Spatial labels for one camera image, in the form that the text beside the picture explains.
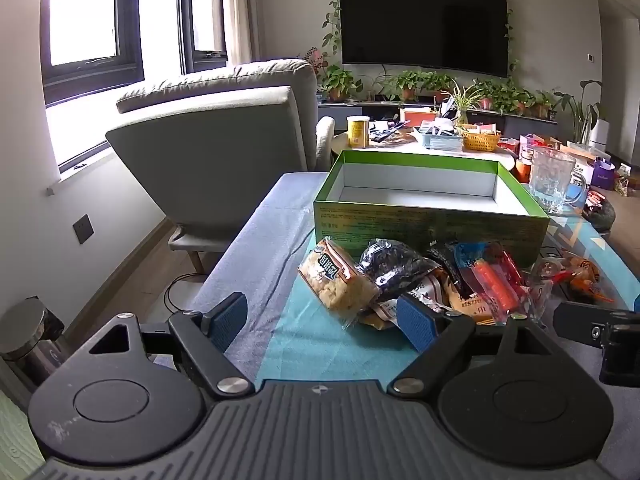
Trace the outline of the red sausage snack packet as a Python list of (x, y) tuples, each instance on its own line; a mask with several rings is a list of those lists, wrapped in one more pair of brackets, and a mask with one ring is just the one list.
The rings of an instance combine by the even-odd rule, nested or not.
[(487, 304), (496, 324), (532, 315), (532, 300), (511, 256), (497, 242), (458, 243), (454, 258), (465, 283)]

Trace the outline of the dark dried fruit packet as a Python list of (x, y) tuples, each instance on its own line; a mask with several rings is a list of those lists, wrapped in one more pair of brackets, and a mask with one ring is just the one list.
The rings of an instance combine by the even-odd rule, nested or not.
[(439, 264), (398, 240), (374, 238), (361, 254), (357, 268), (378, 286), (378, 301), (386, 301), (408, 292)]

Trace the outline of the clear dried dates packet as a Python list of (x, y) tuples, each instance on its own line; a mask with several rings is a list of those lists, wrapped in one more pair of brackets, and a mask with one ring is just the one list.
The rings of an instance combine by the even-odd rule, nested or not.
[(546, 310), (546, 304), (555, 285), (573, 276), (567, 263), (560, 257), (540, 257), (533, 265), (526, 278), (532, 313), (536, 320), (540, 320)]

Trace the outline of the rice cracker snack packet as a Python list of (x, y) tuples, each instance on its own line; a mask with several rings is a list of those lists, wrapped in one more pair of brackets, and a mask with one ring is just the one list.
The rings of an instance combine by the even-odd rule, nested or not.
[(298, 266), (298, 274), (314, 296), (344, 327), (381, 295), (381, 289), (361, 271), (331, 237), (323, 237)]

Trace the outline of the red white printed snack bag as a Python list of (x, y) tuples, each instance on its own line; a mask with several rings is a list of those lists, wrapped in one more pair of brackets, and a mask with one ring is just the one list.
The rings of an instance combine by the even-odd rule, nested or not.
[[(408, 294), (436, 312), (442, 313), (451, 310), (442, 284), (435, 275), (428, 274), (422, 278), (416, 286), (408, 290)], [(389, 330), (398, 327), (397, 301), (397, 298), (392, 298), (377, 302), (358, 315), (358, 322), (376, 330)]]

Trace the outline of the orange peanut snack bag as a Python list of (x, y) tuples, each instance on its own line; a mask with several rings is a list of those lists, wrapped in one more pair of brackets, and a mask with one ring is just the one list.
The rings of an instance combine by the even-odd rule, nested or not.
[(571, 300), (584, 304), (614, 304), (600, 286), (600, 270), (589, 259), (563, 252), (560, 283), (566, 286)]

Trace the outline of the green cardboard box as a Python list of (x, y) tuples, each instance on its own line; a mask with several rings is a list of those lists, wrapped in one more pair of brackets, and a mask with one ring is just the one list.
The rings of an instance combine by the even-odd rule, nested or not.
[(498, 242), (519, 266), (538, 257), (548, 214), (494, 160), (353, 150), (337, 157), (314, 199), (314, 234), (359, 256), (390, 238), (423, 250), (433, 242)]

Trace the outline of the purple gift bag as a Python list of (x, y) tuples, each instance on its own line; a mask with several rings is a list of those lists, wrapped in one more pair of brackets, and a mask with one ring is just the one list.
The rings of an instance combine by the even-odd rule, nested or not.
[(615, 165), (606, 159), (597, 157), (593, 163), (591, 185), (602, 190), (611, 191), (614, 188)]

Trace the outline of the clear glass pitcher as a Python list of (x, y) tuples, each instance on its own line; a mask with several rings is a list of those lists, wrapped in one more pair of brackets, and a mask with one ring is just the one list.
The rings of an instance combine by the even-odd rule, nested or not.
[(548, 146), (532, 149), (529, 191), (541, 208), (552, 216), (562, 216), (580, 204), (588, 184), (577, 170), (572, 155)]

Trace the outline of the metal trash bin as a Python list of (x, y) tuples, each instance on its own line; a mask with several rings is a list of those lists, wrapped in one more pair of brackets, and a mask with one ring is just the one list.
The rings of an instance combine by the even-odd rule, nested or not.
[(1, 359), (29, 392), (35, 392), (70, 356), (63, 332), (63, 322), (37, 296), (1, 315)]

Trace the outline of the light blue tissue box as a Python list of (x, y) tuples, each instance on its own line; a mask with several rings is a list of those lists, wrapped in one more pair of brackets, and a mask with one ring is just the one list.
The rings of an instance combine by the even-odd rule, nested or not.
[(463, 148), (462, 136), (436, 127), (424, 132), (422, 143), (424, 148), (436, 151), (461, 152)]

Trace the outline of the woven wicker basket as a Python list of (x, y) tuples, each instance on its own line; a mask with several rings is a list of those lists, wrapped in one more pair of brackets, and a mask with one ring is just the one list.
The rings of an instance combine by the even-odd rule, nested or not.
[(462, 132), (463, 147), (468, 151), (493, 153), (498, 148), (498, 132)]

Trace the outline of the white oval coffee table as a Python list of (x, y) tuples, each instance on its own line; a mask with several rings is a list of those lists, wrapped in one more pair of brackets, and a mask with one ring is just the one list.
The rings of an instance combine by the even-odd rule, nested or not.
[[(323, 157), (327, 164), (332, 162), (332, 158), (341, 154), (342, 151), (351, 150), (352, 147), (348, 142), (348, 133), (343, 132), (334, 134), (326, 140), (318, 148), (318, 155)], [(419, 133), (417, 136), (409, 129), (402, 129), (393, 133), (382, 142), (369, 141), (369, 144), (363, 148), (365, 151), (381, 151), (381, 152), (397, 152), (404, 154), (421, 154), (421, 155), (438, 155), (457, 158), (475, 158), (481, 160), (489, 160), (490, 162), (500, 162), (500, 164), (511, 171), (515, 167), (514, 155), (504, 148), (496, 148), (493, 152), (478, 152), (460, 148), (460, 150), (435, 150), (427, 148), (423, 142), (423, 136)]]

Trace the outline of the black wall socket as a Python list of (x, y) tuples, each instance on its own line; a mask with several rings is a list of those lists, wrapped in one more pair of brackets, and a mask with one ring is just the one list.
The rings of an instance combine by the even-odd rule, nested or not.
[(93, 225), (88, 214), (84, 214), (73, 224), (73, 230), (79, 244), (84, 244), (94, 234)]

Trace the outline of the black wall television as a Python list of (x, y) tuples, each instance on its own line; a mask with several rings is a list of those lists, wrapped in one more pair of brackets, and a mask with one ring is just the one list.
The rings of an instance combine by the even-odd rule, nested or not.
[(505, 77), (508, 0), (338, 0), (342, 62)]

